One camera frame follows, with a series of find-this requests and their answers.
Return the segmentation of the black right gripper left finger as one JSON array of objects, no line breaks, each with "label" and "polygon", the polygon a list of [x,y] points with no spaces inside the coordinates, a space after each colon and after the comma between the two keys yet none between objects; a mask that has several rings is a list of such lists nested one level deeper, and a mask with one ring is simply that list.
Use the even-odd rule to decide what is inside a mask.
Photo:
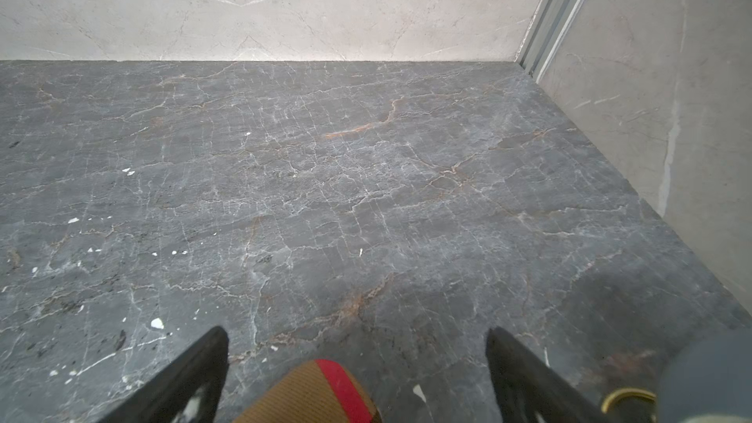
[{"label": "black right gripper left finger", "polygon": [[215,421],[227,376],[229,338],[215,326],[101,423]]}]

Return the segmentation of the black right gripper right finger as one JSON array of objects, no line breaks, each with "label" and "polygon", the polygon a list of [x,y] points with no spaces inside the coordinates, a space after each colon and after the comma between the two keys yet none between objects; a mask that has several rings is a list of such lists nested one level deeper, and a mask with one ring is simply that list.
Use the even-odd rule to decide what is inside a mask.
[{"label": "black right gripper right finger", "polygon": [[488,330],[486,358],[504,422],[608,422],[606,416],[510,332]]}]

